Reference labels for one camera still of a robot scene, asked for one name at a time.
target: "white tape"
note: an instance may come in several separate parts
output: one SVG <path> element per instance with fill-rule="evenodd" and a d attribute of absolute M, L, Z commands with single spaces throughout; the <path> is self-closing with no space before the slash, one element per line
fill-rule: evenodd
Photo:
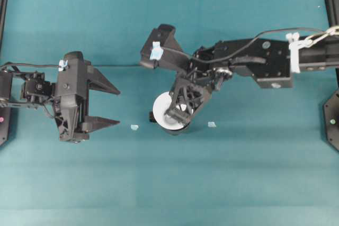
<path fill-rule="evenodd" d="M 153 49 L 152 49 L 149 59 L 160 60 L 163 53 L 164 53 L 164 50 L 160 47 L 160 42 L 153 42 Z"/>
<path fill-rule="evenodd" d="M 68 63 L 68 60 L 66 60 L 66 61 L 64 61 L 64 60 L 60 60 L 59 61 L 59 68 L 58 68 L 58 70 L 59 71 L 63 71 L 63 70 L 65 70 L 65 68 L 66 68 L 66 66 L 67 66 L 67 63 Z"/>

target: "gripper jaw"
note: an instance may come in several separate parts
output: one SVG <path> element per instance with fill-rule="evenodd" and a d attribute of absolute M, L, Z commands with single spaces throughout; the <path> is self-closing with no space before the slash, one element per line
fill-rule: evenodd
<path fill-rule="evenodd" d="M 90 138 L 89 133 L 116 125 L 119 121 L 89 116 L 89 90 L 119 95 L 120 91 L 94 66 L 84 60 L 80 51 L 64 56 L 65 70 L 56 83 L 53 109 L 60 140 L 78 143 Z"/>

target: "teal tablecloth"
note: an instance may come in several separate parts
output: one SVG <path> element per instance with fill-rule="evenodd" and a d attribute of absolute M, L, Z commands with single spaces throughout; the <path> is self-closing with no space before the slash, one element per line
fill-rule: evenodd
<path fill-rule="evenodd" d="M 82 50 L 94 64 L 134 64 L 162 22 L 187 52 L 266 29 L 327 27 L 324 0 L 8 0 L 0 61 L 57 63 Z M 99 69 L 122 94 L 91 92 L 90 114 L 121 124 L 90 141 L 59 142 L 41 109 L 14 112 L 0 148 L 0 225 L 338 224 L 339 153 L 321 112 L 333 70 L 295 75 L 293 89 L 236 76 L 173 137 L 148 112 L 174 73 Z"/>

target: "screw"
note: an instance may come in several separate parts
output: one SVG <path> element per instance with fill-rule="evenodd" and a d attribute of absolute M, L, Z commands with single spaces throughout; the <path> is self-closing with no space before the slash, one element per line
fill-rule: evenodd
<path fill-rule="evenodd" d="M 276 82 L 272 83 L 271 86 L 273 88 L 281 88 L 281 85 L 279 83 L 276 83 Z"/>
<path fill-rule="evenodd" d="M 37 84 L 37 90 L 42 90 L 42 84 L 40 83 Z"/>
<path fill-rule="evenodd" d="M 268 41 L 265 41 L 265 42 L 263 43 L 263 45 L 262 45 L 262 47 L 263 47 L 264 50 L 268 49 L 270 46 L 271 46 L 271 43 L 268 42 Z"/>

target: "white disc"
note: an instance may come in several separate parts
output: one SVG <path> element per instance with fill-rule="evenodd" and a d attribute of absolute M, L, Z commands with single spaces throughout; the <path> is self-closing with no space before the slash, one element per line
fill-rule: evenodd
<path fill-rule="evenodd" d="M 169 130 L 179 130 L 185 126 L 182 123 L 179 123 L 177 120 L 171 118 L 168 115 L 165 115 L 166 110 L 170 107 L 172 103 L 172 98 L 169 92 L 164 92 L 159 95 L 153 104 L 153 115 L 155 120 L 163 128 Z"/>

